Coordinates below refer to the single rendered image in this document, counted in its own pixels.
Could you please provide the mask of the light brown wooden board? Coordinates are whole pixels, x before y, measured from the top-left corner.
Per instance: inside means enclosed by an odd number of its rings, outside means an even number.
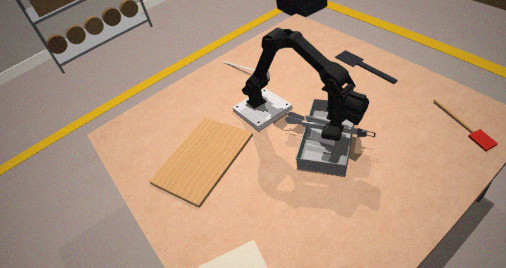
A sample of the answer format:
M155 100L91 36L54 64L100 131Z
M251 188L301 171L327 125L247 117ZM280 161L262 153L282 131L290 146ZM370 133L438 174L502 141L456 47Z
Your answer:
M252 136L204 118L149 183L200 208Z

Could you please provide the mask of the red spatula with tan handle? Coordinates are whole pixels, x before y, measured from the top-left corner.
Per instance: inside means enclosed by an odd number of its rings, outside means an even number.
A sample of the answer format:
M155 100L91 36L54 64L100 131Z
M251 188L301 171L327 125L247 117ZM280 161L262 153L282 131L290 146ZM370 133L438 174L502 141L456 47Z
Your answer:
M462 124L470 132L472 132L471 134L468 135L468 137L471 138L476 144L478 144L484 151L488 151L491 148L494 148L495 146L498 145L498 143L496 141L494 141L493 139L491 139L491 137L489 137L482 130L479 129L476 132L474 130L472 130L472 128L470 128L462 119L458 118L453 112L451 112L450 110L448 110L448 108L446 108L441 102L439 102L436 99L434 99L433 101L435 103L437 103L437 105L439 105L440 107L442 107L443 110L445 110L450 116L452 116L453 118L455 118L460 124Z

